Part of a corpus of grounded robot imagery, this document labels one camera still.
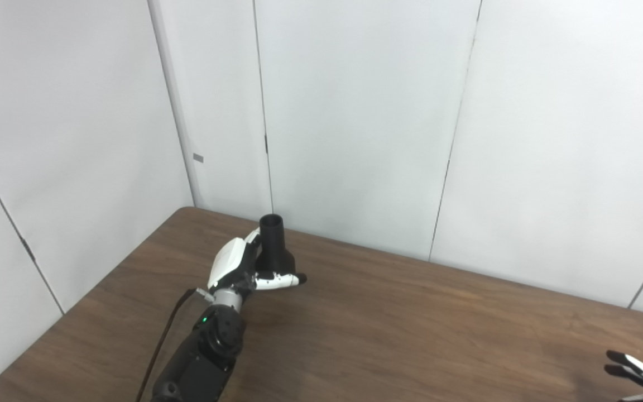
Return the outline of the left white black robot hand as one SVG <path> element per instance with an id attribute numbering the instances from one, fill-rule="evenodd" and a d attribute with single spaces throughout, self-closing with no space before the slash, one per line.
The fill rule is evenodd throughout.
<path id="1" fill-rule="evenodd" d="M 294 255 L 286 249 L 283 229 L 258 227 L 219 250 L 207 288 L 215 298 L 223 290 L 246 297 L 255 291 L 291 288 L 306 282 L 306 274 L 296 272 Z"/>

